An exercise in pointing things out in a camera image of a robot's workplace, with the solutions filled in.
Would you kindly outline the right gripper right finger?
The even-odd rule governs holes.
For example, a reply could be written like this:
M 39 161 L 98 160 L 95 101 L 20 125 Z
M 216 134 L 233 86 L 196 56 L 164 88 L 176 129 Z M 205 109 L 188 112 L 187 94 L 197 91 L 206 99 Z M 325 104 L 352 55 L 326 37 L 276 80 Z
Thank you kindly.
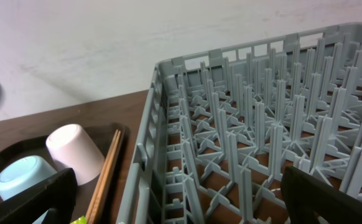
M 362 202 L 296 167 L 285 168 L 281 194 L 292 224 L 318 223 L 316 215 L 329 223 L 362 223 Z

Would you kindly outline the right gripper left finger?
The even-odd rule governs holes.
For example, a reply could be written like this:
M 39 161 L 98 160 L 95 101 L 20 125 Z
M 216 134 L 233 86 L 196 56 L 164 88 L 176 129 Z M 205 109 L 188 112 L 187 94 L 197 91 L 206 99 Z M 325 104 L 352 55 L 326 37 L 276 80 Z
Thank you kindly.
M 75 173 L 66 168 L 0 203 L 0 224 L 33 223 L 42 215 L 43 223 L 69 224 L 76 191 Z

